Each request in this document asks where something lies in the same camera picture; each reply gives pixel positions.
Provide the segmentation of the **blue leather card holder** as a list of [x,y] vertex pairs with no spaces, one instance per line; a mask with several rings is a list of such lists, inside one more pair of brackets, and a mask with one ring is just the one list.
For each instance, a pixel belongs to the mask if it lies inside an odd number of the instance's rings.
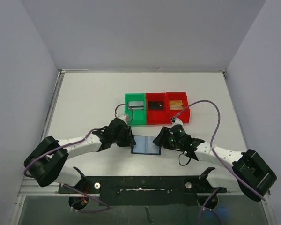
[[135,145],[131,147],[132,154],[161,155],[161,147],[155,145],[153,136],[134,136]]

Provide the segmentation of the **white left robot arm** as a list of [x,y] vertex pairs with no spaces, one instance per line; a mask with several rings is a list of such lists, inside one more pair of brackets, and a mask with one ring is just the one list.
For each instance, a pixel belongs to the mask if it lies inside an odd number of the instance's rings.
[[68,185],[74,192],[82,192],[86,187],[85,175],[76,166],[66,166],[65,162],[86,153],[101,152],[114,144],[134,146],[136,142],[128,121],[129,115],[123,114],[85,136],[63,140],[46,137],[25,159],[24,175],[34,178],[41,187],[57,182]]

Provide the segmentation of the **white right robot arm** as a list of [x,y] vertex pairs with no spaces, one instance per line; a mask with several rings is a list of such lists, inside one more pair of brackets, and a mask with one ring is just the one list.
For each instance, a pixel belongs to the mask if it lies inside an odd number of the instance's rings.
[[232,171],[241,179],[237,181],[236,188],[256,202],[264,197],[277,180],[276,174],[256,151],[249,149],[240,152],[220,147],[211,148],[210,143],[188,135],[182,125],[162,127],[153,144],[180,151],[190,159],[209,162]]

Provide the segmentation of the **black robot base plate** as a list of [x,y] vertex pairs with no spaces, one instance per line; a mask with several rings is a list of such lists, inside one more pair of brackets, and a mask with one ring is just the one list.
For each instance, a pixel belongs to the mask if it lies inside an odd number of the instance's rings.
[[75,189],[98,197],[100,206],[196,206],[213,192],[227,192],[208,183],[212,171],[209,167],[191,176],[87,176]]

